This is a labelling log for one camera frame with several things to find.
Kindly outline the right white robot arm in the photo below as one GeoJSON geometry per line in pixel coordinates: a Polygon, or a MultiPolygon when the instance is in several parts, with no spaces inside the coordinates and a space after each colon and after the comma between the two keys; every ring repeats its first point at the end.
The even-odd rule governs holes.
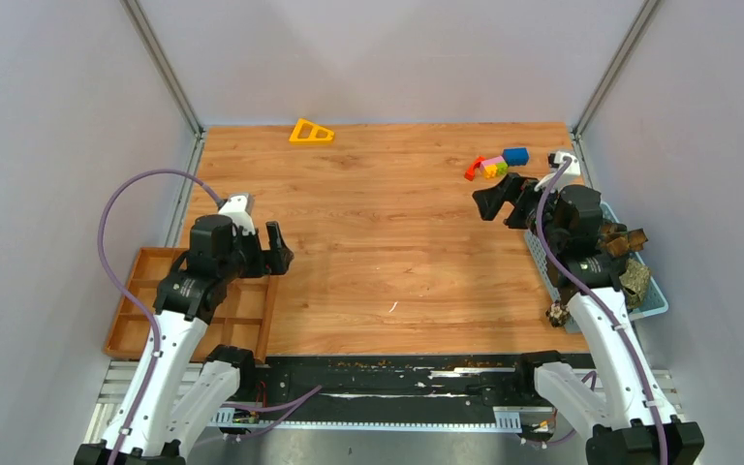
{"type": "Polygon", "coordinates": [[[599,396],[561,357],[532,353],[514,378],[518,398],[551,403],[584,440],[589,464],[695,463],[703,433],[659,388],[629,318],[621,277],[645,234],[608,218],[600,192],[584,185],[552,189],[510,173],[473,199],[484,221],[509,203],[505,225],[538,240],[557,301],[579,326],[604,388],[599,396]]]}

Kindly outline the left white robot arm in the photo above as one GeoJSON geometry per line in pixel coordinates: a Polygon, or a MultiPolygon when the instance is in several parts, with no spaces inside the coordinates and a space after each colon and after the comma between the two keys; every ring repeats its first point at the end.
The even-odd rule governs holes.
{"type": "Polygon", "coordinates": [[[157,287],[151,328],[118,417],[96,444],[79,446],[76,464],[184,464],[220,406],[245,400],[258,387],[252,351],[220,344],[206,357],[200,378],[178,394],[192,355],[209,329],[230,283],[284,275],[294,259],[280,225],[265,225],[267,249],[233,218],[205,215],[190,244],[157,287]]]}

